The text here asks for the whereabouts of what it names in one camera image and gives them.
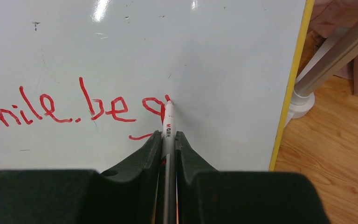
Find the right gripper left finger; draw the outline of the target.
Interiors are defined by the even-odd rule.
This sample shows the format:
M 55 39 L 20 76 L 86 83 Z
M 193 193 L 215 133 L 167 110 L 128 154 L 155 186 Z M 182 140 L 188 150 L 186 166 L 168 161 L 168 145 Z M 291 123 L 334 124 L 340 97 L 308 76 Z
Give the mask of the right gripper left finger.
M 99 173 L 0 170 L 0 224 L 152 224 L 162 135 Z

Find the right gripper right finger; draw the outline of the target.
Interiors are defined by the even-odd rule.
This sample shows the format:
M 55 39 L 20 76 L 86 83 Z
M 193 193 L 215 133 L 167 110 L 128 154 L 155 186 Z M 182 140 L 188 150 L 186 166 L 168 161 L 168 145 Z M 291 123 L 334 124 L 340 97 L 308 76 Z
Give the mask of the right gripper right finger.
M 328 224 L 316 188 L 291 172 L 218 171 L 175 139 L 181 224 Z

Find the white red marker pen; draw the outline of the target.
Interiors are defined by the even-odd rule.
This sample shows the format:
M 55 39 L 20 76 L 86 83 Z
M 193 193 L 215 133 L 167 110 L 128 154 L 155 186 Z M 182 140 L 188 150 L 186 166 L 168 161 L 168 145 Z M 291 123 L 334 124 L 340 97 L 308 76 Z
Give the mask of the white red marker pen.
M 167 101 L 163 121 L 162 155 L 164 162 L 164 199 L 163 223 L 176 223 L 176 153 L 175 153 L 176 126 L 174 118 L 174 105 Z

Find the yellow framed whiteboard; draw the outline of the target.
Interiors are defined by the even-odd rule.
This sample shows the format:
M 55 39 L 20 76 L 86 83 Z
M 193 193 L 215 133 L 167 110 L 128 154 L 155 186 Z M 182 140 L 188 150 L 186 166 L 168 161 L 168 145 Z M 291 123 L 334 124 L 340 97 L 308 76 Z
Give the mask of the yellow framed whiteboard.
M 0 170 L 104 171 L 166 96 L 216 169 L 271 169 L 313 4 L 0 0 Z

